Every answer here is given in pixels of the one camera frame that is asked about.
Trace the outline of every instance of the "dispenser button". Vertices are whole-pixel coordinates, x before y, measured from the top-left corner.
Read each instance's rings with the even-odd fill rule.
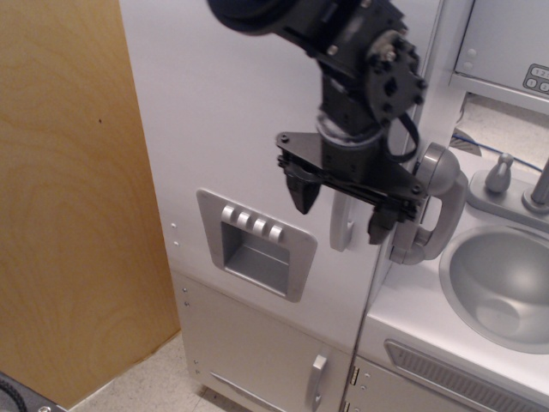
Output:
[[[538,82],[535,79],[526,80],[526,86],[529,88],[535,88],[538,85]]]

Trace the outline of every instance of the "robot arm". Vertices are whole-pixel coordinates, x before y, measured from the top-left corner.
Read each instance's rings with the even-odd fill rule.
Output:
[[[419,58],[402,13],[389,0],[208,0],[227,27],[276,33],[318,61],[323,101],[317,133],[281,133],[279,166],[297,209],[306,214],[321,185],[374,204],[369,233],[383,241],[397,221],[416,217],[425,187],[399,163],[411,160],[419,135],[406,111],[423,102]],[[391,154],[391,122],[415,143]]]

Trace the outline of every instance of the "wooden wall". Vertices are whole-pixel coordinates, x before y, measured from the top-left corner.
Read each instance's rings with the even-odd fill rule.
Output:
[[[178,330],[115,0],[0,2],[0,370],[65,407]]]

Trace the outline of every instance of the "white cabinet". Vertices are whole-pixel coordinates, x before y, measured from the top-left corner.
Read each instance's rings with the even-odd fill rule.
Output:
[[[448,397],[383,369],[359,356],[356,380],[347,391],[348,410],[368,412],[473,412]]]
[[[351,356],[173,275],[190,375],[254,412],[340,410]]]

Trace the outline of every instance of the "silver sink basin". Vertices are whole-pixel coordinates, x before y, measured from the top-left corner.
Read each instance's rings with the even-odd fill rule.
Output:
[[[511,227],[478,227],[453,239],[440,281],[455,312],[491,341],[549,354],[549,241]]]

